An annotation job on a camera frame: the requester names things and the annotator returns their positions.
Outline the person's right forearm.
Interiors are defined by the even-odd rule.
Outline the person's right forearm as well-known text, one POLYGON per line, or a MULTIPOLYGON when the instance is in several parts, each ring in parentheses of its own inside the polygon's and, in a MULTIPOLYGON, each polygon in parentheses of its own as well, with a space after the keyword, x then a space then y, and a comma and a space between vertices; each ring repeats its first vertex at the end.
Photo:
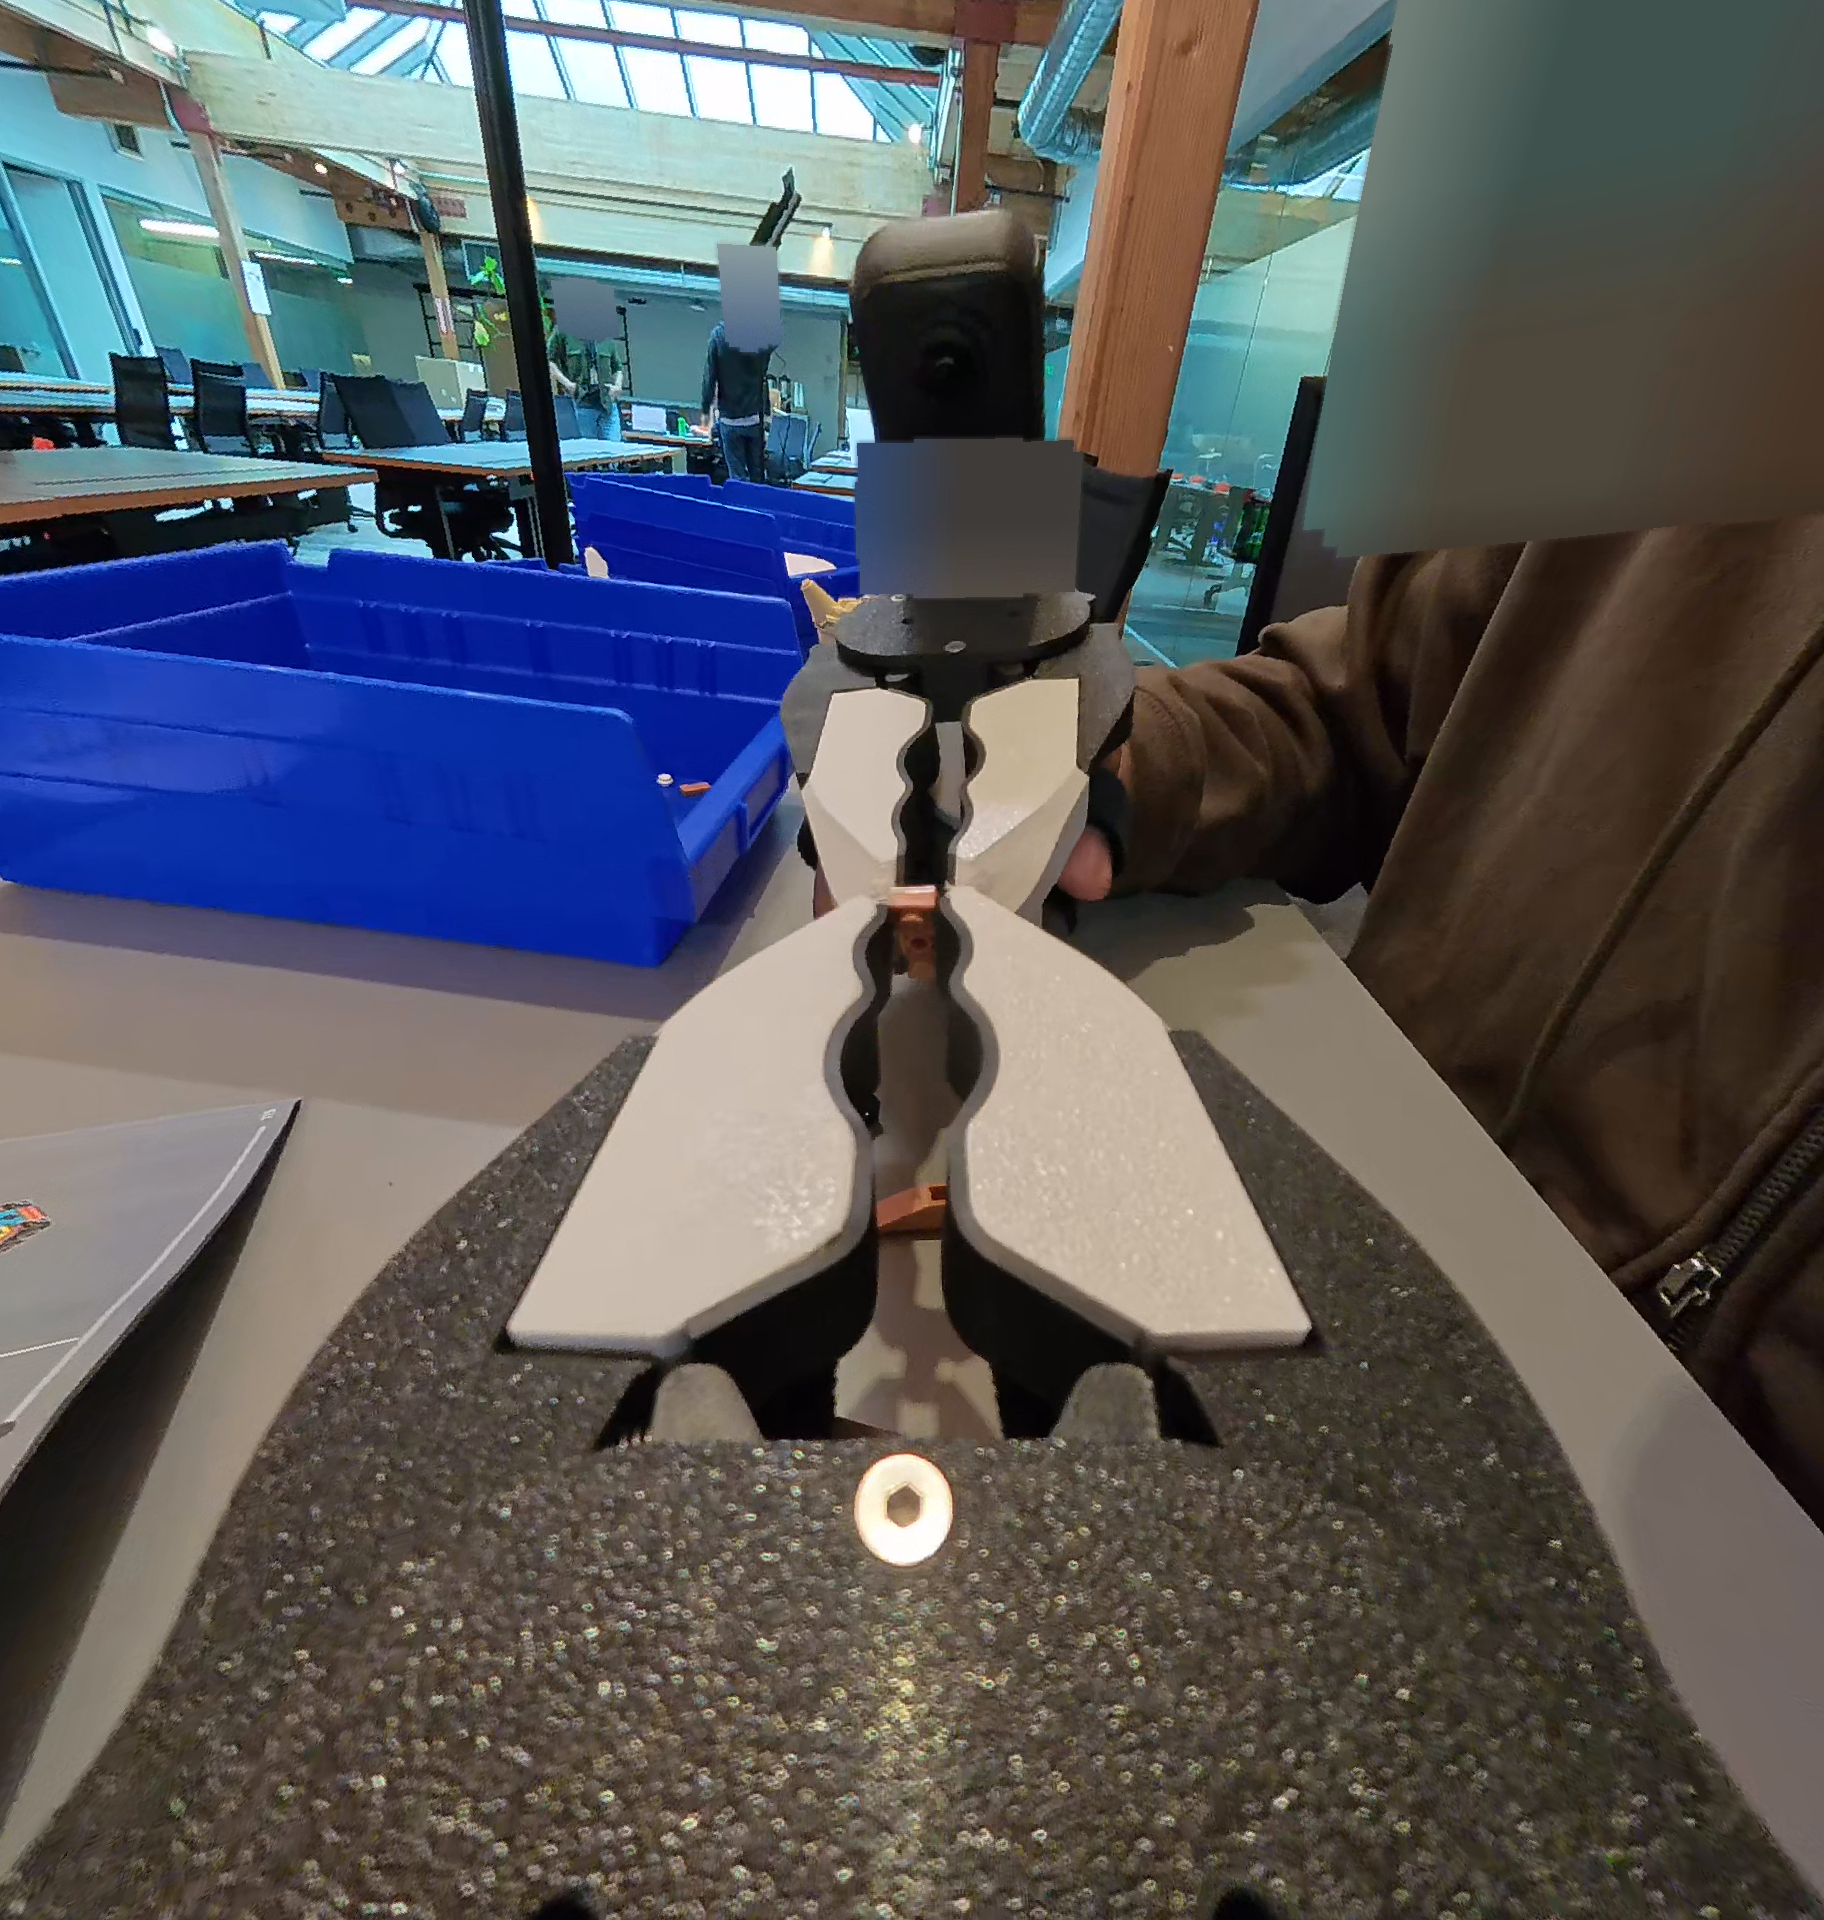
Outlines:
POLYGON ((1340 607, 1268 626, 1252 651, 1142 671, 1117 893, 1374 888, 1516 558, 1366 559, 1340 607))

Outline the wooden post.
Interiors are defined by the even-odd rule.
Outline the wooden post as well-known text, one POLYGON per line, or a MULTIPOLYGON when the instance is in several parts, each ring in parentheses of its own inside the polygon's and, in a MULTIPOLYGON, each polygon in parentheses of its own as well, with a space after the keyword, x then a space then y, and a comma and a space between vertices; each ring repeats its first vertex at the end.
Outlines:
POLYGON ((1128 3, 1061 396, 1098 468, 1163 468, 1257 3, 1128 3))

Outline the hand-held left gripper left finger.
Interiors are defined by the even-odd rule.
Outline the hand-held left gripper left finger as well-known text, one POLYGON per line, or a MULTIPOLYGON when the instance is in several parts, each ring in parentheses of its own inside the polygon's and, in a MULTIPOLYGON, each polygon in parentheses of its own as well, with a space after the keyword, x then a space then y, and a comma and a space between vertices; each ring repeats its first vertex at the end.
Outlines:
POLYGON ((878 902, 668 1019, 508 1317, 550 1352, 687 1352, 853 1253, 874 1219, 878 902))

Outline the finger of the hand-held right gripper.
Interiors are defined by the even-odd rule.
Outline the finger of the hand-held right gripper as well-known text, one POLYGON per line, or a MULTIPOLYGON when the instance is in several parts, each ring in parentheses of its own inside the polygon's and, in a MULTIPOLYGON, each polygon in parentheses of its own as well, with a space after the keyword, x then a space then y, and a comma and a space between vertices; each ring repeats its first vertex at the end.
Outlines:
POLYGON ((804 814, 829 906, 884 902, 910 874, 914 766, 931 707, 908 689, 840 689, 804 779, 804 814))
POLYGON ((947 852, 952 890, 967 888, 1022 920, 1045 917, 1087 826, 1078 725, 1078 679, 1029 677, 964 707, 971 766, 947 852))

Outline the row of black office chairs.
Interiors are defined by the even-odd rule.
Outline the row of black office chairs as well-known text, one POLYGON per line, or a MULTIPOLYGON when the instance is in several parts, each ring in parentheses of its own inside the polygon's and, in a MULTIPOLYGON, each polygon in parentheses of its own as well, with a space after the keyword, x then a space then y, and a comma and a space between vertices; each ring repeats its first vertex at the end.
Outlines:
MULTIPOLYGON (((49 387, 28 378, 0 378, 0 451, 145 448, 323 462, 315 416, 286 409, 254 421, 241 374, 208 364, 199 383, 180 391, 160 357, 114 355, 111 366, 109 387, 84 382, 49 387)), ((300 558, 323 553, 334 539, 354 539, 360 491, 348 493, 353 513, 342 526, 318 528, 291 545, 254 543, 274 543, 300 558)))

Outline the black monitor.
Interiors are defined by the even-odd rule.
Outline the black monitor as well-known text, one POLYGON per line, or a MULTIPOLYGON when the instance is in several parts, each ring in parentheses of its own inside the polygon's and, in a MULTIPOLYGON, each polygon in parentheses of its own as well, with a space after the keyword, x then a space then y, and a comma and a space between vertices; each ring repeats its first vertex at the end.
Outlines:
POLYGON ((1270 498, 1268 526, 1247 589, 1237 653, 1257 650, 1261 632, 1278 611, 1293 539, 1301 530, 1301 507, 1315 460, 1316 429, 1325 404, 1325 374, 1304 374, 1296 396, 1280 471, 1270 498))

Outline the person's right hand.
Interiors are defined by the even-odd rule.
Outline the person's right hand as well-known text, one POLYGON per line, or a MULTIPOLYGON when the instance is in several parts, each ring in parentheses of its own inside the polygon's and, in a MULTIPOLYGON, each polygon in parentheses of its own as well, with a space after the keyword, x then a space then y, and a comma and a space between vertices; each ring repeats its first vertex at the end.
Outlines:
POLYGON ((1089 773, 1086 826, 1065 856, 1056 892, 1077 905, 1108 899, 1131 864, 1132 838, 1132 746, 1123 744, 1089 773))

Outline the grey desk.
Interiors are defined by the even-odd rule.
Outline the grey desk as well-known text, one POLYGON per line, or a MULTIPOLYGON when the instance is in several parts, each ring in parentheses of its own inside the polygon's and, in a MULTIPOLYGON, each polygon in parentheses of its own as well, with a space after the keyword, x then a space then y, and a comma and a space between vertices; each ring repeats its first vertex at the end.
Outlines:
POLYGON ((0 1138, 254 1098, 252 1221, 0 1512, 2 1916, 1805 1916, 1824 1538, 1285 902, 1089 917, 1235 1069, 1337 1359, 1223 1439, 611 1449, 425 1314, 512 1278, 611 1051, 804 912, 780 822, 658 973, 16 890, 0 1138))

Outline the black pole stand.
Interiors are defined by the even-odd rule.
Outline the black pole stand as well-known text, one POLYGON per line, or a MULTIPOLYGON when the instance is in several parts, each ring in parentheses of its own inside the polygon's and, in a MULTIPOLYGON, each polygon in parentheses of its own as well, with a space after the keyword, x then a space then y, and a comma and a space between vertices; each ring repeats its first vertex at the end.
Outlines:
POLYGON ((508 63, 508 22, 500 3, 466 3, 463 14, 523 403, 539 547, 551 568, 568 568, 574 564, 571 502, 554 408, 554 366, 545 342, 541 277, 508 63))

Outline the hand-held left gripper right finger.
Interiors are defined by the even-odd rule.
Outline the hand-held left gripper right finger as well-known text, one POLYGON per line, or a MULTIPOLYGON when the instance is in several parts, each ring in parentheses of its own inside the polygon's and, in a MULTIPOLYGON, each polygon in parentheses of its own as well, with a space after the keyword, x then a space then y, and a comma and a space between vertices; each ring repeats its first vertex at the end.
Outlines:
POLYGON ((1116 973, 958 888, 955 1002, 985 1068, 952 1211, 1002 1273, 1136 1352, 1298 1349, 1312 1317, 1164 1019, 1116 973))

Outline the open instruction booklet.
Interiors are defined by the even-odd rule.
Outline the open instruction booklet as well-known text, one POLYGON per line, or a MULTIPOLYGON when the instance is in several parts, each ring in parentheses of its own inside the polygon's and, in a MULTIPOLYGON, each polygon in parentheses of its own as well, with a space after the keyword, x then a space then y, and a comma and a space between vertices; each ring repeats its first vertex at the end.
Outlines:
POLYGON ((274 1163, 297 1100, 0 1141, 0 1503, 274 1163))

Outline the silver spiral air duct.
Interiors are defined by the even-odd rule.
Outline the silver spiral air duct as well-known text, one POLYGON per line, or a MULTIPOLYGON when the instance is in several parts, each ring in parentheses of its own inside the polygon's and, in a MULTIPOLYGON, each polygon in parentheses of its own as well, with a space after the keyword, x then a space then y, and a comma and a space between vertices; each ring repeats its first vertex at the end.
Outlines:
POLYGON ((1065 3, 1045 55, 1021 96, 1017 133, 1035 155, 1061 164, 1098 157, 1102 116, 1081 112, 1077 96, 1117 32, 1123 3, 1065 3))

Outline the dark wooden office table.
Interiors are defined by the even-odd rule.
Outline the dark wooden office table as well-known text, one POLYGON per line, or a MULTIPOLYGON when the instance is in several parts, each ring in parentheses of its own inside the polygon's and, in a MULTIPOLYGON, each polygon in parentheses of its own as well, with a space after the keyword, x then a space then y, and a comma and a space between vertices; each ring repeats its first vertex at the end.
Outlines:
POLYGON ((366 462, 191 451, 0 451, 0 575, 147 559, 225 543, 298 543, 350 519, 366 462))
POLYGON ((395 485, 497 482, 511 493, 525 559, 568 566, 577 559, 565 473, 579 470, 685 470, 685 439, 599 441, 565 439, 557 460, 545 468, 545 448, 528 441, 466 441, 391 451, 323 451, 327 468, 371 468, 395 485))

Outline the person's brown jacket torso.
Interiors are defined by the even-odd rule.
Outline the person's brown jacket torso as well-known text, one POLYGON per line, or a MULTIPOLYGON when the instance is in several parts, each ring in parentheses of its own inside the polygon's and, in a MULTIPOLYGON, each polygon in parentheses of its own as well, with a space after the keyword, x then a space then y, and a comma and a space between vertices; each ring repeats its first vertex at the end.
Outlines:
POLYGON ((1440 564, 1357 970, 1824 1533, 1824 514, 1440 564))

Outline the blue plastic bin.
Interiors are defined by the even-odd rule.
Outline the blue plastic bin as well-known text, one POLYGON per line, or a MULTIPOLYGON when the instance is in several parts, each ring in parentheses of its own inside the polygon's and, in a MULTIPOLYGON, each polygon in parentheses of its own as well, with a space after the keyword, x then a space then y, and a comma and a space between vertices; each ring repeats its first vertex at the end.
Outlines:
POLYGON ((653 968, 791 777, 784 602, 274 543, 0 578, 0 876, 653 968))
POLYGON ((856 566, 795 577, 790 558, 822 558, 806 534, 769 513, 704 504, 658 478, 572 471, 566 478, 574 539, 589 572, 634 586, 685 587, 739 598, 799 599, 819 586, 835 599, 860 596, 856 566))

